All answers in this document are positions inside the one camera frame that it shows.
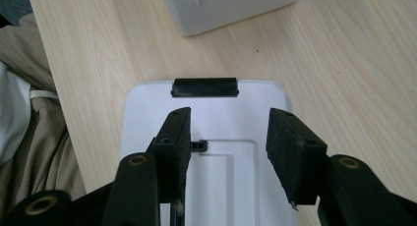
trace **gray carpet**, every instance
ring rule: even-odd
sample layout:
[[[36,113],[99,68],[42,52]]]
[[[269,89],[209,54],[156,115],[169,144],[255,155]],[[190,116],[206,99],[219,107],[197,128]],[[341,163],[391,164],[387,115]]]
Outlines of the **gray carpet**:
[[[0,0],[0,15],[14,26],[19,24],[22,16],[31,12],[30,0]]]

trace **khaki pants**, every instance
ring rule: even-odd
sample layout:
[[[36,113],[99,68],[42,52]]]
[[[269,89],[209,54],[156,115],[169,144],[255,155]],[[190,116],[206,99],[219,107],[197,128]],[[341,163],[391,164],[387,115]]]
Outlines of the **khaki pants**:
[[[0,28],[0,61],[33,87],[56,92],[34,15],[20,24]],[[13,159],[0,168],[0,183],[0,219],[43,190],[63,190],[72,199],[86,194],[57,99],[31,100],[30,125]]]

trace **white plastic box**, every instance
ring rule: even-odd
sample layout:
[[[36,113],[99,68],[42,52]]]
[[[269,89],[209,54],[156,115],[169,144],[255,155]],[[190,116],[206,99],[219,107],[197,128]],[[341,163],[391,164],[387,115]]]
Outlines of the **white plastic box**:
[[[281,8],[295,0],[165,0],[181,34],[189,36]]]
[[[136,85],[126,97],[121,159],[145,152],[169,112],[191,107],[191,140],[208,141],[208,151],[190,160],[186,225],[296,225],[266,152],[269,110],[289,110],[287,96],[271,82],[238,88],[237,97],[173,98],[172,82]],[[169,225],[169,205],[161,225]]]

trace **wooden table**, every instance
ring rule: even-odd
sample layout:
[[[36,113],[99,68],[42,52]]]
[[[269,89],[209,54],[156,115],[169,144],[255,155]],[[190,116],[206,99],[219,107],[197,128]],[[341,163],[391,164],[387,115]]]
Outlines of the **wooden table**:
[[[417,201],[417,0],[298,0],[182,37],[163,0],[30,0],[87,190],[113,180],[138,82],[269,80],[328,144]],[[318,224],[300,207],[299,225]]]

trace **light wood tabletop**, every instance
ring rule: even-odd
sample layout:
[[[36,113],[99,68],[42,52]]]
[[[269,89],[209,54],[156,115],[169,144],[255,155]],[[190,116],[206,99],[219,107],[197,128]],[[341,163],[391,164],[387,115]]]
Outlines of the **light wood tabletop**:
[[[30,1],[89,192],[114,179],[135,84],[236,77],[281,85],[329,155],[417,201],[417,0],[298,0],[191,37],[163,0]]]

